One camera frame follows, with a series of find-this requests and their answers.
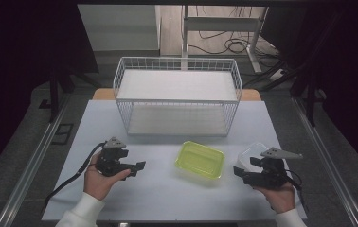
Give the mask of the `metal floor rail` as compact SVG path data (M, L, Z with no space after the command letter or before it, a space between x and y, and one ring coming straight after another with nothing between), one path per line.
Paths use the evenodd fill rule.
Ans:
M344 182L339 170L335 166L335 163L332 157L329 154L327 147L322 141L321 136L319 135L316 127L314 127L306 113L306 109L303 106L303 103L298 98L291 98L294 103L295 109L301 119L302 124L304 125L309 137L313 142L313 146L320 157L321 162L331 180L331 184L334 187L336 194L338 195L342 205L344 206L346 213L349 217L349 220L353 227L358 227L358 204L355 198L352 196L352 193L348 189L347 185Z
M8 201L0 213L0 227L11 227L14 222L24 198L27 195L27 191L29 190L45 157L48 147L51 144L52 138L54 137L57 128L63 119L70 97L70 94L62 96L59 112L56 114L54 120L47 125L42 139L33 151L21 177L14 186Z

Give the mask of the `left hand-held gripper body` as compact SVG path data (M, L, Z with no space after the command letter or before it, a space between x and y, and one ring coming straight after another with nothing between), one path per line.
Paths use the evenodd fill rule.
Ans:
M102 146L100 156L96 162L96 169L101 175L111 177L123 171L120 167L120 158L117 157L117 152L120 148L126 149L126 145L115 137L112 137Z

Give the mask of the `green plastic container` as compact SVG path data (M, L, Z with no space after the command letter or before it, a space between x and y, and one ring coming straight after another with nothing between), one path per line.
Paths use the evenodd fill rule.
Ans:
M185 142L179 150L175 166L206 179L219 179L224 166L224 154L215 148L192 141Z

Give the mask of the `person's left hand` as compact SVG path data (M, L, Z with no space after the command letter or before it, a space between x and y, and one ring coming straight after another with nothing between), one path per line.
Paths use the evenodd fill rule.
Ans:
M86 168L83 191L93 198L103 201L109 194L112 186L118 181L125 179L131 173L131 170L122 170L112 177L103 176L96 169L99 156L99 152L95 154L90 161L90 165Z

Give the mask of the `black metal stand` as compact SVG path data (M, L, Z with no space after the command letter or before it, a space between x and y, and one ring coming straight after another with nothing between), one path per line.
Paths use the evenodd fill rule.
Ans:
M243 87L251 88L273 76L279 68L285 74L279 79L258 87L259 91L269 91L280 84L294 79L290 88L291 96L301 96L307 92L306 116L314 126L315 92L318 89L318 71L328 47L328 41L338 23L338 12L321 9L269 8L265 17L261 36L277 49L278 62L257 79L246 82Z
M59 88L62 88L64 93L71 94L75 85L70 76L73 75L84 82L91 84L95 88L100 88L101 84L85 75L77 68L65 64L65 65L53 65L50 70L49 76L49 92L50 92L50 119L52 123L56 120L58 113L60 112L59 104Z

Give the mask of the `white translucent plastic container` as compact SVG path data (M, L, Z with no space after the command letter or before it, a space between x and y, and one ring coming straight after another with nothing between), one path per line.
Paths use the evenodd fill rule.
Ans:
M248 145L243 152L238 155L239 167L248 172L261 172L262 168L250 163L250 158L261 159L261 154L268 148L260 142Z

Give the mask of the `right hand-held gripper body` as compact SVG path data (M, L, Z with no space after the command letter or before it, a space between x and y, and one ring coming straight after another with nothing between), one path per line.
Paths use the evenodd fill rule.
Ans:
M297 190L301 190L301 184L296 183L287 175L284 159L302 159L301 154L292 153L279 148L269 148L261 154L262 168L261 172L247 172L242 178L245 184L263 187L266 189L276 189L285 183L290 183Z

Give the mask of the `person's right hand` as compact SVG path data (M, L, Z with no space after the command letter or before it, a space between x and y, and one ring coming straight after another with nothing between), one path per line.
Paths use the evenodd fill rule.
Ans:
M282 214L295 209L295 190L290 183L276 189L266 189L253 186L253 189L262 193L269 202L271 208L277 213Z

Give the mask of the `white power strip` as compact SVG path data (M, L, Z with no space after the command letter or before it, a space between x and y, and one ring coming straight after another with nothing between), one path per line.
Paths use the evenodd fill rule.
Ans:
M281 78L282 76L284 76L287 73L286 70L284 69L278 69L269 79L271 81L275 81L279 78Z

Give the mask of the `white metal desk frame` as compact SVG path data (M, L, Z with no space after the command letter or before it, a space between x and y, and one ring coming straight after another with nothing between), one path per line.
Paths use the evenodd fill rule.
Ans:
M247 56L251 61L255 73L261 73L260 64L257 58L257 42L266 17L268 8L261 7L257 17L210 17L210 16L189 16L188 6L183 6L182 12L182 52L181 56L188 56L188 33L190 31L218 31L218 32L249 32L252 38L245 47Z

